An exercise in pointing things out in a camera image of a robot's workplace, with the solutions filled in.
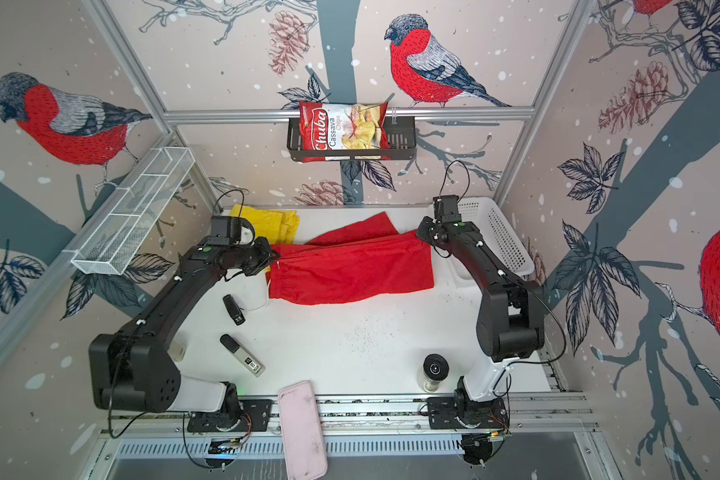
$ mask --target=white wire mesh basket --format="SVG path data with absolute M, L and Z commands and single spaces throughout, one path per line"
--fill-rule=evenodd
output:
M 117 188 L 125 194 L 72 259 L 84 274 L 122 275 L 195 163 L 189 148 L 163 147 L 150 154 L 136 181 Z
M 429 206 L 430 215 L 433 207 Z M 461 219 L 472 222 L 482 234 L 485 244 L 509 270 L 523 276 L 534 272 L 534 262 L 523 248 L 520 238 L 496 203 L 487 197 L 464 198 L 458 203 Z M 456 286 L 474 285 L 472 275 L 455 257 L 448 259 Z

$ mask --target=wire shelf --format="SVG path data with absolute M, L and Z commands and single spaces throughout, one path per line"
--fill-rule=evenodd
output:
M 152 149 L 144 172 L 124 190 L 72 259 L 84 274 L 122 275 L 195 163 L 189 148 Z

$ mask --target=folded yellow garment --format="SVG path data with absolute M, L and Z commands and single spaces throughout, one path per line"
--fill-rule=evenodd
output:
M 240 206 L 232 207 L 230 216 L 237 216 Z M 251 206 L 242 208 L 242 217 L 256 229 L 256 236 L 264 236 L 269 243 L 292 244 L 298 230 L 298 216 L 294 210 L 259 210 Z

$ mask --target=pink phone case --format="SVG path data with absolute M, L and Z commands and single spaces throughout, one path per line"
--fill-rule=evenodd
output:
M 328 471 L 326 443 L 312 384 L 297 383 L 277 396 L 288 480 L 313 480 Z

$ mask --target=bird wing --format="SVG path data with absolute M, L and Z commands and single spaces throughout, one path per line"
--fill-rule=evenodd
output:
M 50 128 L 72 137 L 90 137 L 121 125 L 152 118 L 133 108 L 117 107 L 90 95 L 68 94 L 51 88 L 59 113 Z
M 416 73 L 440 84 L 446 84 L 443 80 L 461 67 L 461 60 L 446 50 L 432 34 L 429 35 L 429 43 L 424 51 L 407 56 L 406 61 Z

